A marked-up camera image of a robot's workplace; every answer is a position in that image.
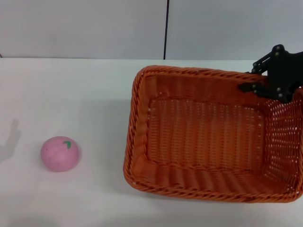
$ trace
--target pink toy peach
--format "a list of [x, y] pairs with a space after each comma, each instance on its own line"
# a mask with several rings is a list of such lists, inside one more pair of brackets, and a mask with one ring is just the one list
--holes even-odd
[[74, 168], [80, 158], [77, 143], [64, 136], [47, 140], [41, 148], [41, 159], [54, 172], [64, 172]]

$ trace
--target basket weave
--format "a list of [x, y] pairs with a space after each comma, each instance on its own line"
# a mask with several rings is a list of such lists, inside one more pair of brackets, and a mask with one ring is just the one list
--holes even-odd
[[303, 90], [281, 104], [242, 93], [264, 77], [149, 66], [134, 80], [124, 175], [187, 199], [290, 202], [303, 188]]

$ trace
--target green leaf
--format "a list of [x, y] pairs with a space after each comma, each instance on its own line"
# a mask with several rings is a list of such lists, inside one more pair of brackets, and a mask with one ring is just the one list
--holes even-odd
[[71, 148], [71, 142], [70, 141], [64, 141], [63, 143], [66, 143], [67, 144], [67, 149]]

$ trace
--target white table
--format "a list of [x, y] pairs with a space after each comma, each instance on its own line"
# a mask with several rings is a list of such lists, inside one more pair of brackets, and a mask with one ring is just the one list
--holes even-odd
[[[136, 73], [153, 64], [247, 71], [251, 61], [0, 59], [1, 227], [300, 227], [289, 204], [188, 201], [139, 192], [123, 177]], [[68, 136], [79, 164], [52, 173], [42, 143]]]

